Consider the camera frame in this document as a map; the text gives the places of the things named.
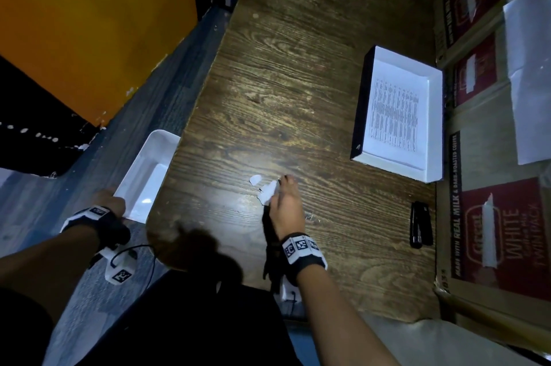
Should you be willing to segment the person's left forearm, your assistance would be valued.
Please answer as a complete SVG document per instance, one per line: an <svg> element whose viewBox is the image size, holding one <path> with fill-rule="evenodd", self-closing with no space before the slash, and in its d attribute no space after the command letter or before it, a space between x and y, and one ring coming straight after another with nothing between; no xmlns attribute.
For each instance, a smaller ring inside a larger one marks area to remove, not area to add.
<svg viewBox="0 0 551 366"><path fill-rule="evenodd" d="M0 288L37 302L57 325L99 244L96 230L77 225L0 258Z"/></svg>

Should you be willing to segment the black white right wristband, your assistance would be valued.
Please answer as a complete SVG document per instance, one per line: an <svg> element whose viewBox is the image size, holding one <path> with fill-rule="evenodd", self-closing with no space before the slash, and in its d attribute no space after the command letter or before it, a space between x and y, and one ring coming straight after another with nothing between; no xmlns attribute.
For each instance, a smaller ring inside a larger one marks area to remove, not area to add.
<svg viewBox="0 0 551 366"><path fill-rule="evenodd" d="M298 286L298 274L310 265L327 270L327 261L316 241L306 233L292 233L280 242L284 255L284 275L289 283Z"/></svg>

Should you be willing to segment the white paper sheet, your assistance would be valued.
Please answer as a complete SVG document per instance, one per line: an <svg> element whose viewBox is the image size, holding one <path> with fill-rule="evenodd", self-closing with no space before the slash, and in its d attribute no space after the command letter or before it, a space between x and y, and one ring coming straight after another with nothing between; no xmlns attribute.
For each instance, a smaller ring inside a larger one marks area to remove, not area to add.
<svg viewBox="0 0 551 366"><path fill-rule="evenodd" d="M551 0L507 0L507 75L519 165L551 159Z"/></svg>

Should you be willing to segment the person's right forearm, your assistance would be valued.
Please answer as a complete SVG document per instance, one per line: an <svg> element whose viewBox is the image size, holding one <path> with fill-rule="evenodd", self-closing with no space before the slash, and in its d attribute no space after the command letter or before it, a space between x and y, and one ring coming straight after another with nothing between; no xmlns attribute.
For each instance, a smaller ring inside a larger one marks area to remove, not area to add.
<svg viewBox="0 0 551 366"><path fill-rule="evenodd" d="M307 266L297 281L322 366L400 366L324 268Z"/></svg>

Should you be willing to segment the white plastic tray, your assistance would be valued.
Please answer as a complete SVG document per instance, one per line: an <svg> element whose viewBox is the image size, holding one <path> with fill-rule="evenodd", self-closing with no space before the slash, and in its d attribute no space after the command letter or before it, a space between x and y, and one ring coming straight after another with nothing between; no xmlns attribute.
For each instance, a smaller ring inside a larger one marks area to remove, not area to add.
<svg viewBox="0 0 551 366"><path fill-rule="evenodd" d="M125 200L124 218L145 224L180 142L180 137L152 131L114 192Z"/></svg>

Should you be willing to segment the cardboard box red labels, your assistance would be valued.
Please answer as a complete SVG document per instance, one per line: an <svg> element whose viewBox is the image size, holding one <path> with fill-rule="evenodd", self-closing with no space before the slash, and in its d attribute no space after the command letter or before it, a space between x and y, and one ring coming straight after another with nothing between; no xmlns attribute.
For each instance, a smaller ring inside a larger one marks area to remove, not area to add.
<svg viewBox="0 0 551 366"><path fill-rule="evenodd" d="M444 178L435 292L474 332L551 355L551 159L519 165L507 0L436 0Z"/></svg>

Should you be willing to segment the person's right hand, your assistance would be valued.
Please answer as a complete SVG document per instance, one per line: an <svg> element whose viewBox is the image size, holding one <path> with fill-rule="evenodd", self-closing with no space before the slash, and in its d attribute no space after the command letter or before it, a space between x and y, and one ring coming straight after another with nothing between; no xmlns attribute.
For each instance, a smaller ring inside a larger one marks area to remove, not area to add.
<svg viewBox="0 0 551 366"><path fill-rule="evenodd" d="M299 198L278 198L277 193L274 194L269 205L269 216L279 241L289 234L306 232L305 212L300 194Z"/></svg>

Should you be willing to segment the large torn white paper scrap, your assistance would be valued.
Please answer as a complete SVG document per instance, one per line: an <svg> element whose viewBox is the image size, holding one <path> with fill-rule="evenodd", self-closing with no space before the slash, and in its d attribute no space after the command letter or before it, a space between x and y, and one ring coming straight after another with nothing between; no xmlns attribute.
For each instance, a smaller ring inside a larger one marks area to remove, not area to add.
<svg viewBox="0 0 551 366"><path fill-rule="evenodd" d="M276 194L279 190L279 184L279 179L273 180L259 189L257 199L263 206L269 205L272 196Z"/></svg>

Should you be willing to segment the person's black clothing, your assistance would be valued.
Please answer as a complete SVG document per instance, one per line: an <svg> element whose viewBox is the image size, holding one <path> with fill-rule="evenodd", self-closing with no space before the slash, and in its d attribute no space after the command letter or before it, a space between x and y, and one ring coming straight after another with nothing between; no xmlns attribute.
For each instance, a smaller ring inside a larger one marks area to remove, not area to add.
<svg viewBox="0 0 551 366"><path fill-rule="evenodd" d="M302 366L273 296L171 271L76 366Z"/></svg>

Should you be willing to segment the person's left hand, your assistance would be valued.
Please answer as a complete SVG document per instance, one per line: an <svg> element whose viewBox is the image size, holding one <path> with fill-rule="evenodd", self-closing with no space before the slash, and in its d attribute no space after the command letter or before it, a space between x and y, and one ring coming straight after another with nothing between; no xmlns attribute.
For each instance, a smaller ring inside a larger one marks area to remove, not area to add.
<svg viewBox="0 0 551 366"><path fill-rule="evenodd" d="M92 199L93 206L101 206L111 210L111 196L114 195L114 191L111 189L102 189L98 191Z"/></svg>

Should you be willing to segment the black stapler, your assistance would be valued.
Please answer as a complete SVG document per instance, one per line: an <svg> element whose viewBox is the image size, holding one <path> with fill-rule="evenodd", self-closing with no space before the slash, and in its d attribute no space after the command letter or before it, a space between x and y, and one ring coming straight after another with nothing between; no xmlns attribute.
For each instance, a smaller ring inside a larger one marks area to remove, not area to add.
<svg viewBox="0 0 551 366"><path fill-rule="evenodd" d="M432 245L434 245L434 235L430 208L424 202L414 201L410 208L410 246L413 249L421 249L423 246Z"/></svg>

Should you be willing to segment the white box lid black rim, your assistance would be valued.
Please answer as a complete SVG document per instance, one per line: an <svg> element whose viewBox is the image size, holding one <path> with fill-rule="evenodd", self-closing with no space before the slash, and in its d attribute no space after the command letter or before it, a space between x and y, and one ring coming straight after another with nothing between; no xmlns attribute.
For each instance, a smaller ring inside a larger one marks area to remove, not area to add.
<svg viewBox="0 0 551 366"><path fill-rule="evenodd" d="M416 170L414 168L398 164L394 161L384 160L363 152L366 119L368 115L368 101L370 97L374 61L376 59L396 65L429 79L425 170ZM349 158L352 161L382 169L423 183L439 181L443 178L443 113L444 96L442 71L409 57L400 55L389 49L375 45L370 48L364 57Z"/></svg>

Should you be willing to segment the black white left wristband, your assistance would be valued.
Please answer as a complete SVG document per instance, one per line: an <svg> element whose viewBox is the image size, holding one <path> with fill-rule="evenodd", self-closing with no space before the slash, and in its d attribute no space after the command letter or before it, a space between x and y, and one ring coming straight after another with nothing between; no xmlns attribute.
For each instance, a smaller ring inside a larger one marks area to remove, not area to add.
<svg viewBox="0 0 551 366"><path fill-rule="evenodd" d="M129 228L108 207L94 205L80 210L68 217L61 227L60 233L75 226L91 227L97 234L99 246L96 253L108 247L114 250L117 245L125 245L130 241Z"/></svg>

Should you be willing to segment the black white wristband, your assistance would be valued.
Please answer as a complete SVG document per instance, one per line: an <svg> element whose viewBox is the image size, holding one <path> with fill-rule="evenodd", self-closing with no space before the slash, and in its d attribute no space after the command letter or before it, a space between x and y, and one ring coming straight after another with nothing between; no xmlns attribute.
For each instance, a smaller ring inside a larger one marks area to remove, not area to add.
<svg viewBox="0 0 551 366"><path fill-rule="evenodd" d="M284 275L289 283L298 286L298 274L310 265L327 270L327 261L316 241L306 233L292 233L280 242L284 255Z"/></svg>
<svg viewBox="0 0 551 366"><path fill-rule="evenodd" d="M108 247L114 250L117 245L125 245L130 241L129 228L108 207L94 205L80 210L68 217L61 227L60 233L75 226L91 227L97 234L99 246L96 253Z"/></svg>

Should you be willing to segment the printed paper sheet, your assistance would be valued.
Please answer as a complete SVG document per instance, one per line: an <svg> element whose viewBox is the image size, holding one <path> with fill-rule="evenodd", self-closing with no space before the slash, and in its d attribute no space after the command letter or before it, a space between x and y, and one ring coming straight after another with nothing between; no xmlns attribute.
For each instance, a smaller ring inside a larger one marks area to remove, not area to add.
<svg viewBox="0 0 551 366"><path fill-rule="evenodd" d="M425 170L428 88L427 77L376 59L363 152Z"/></svg>

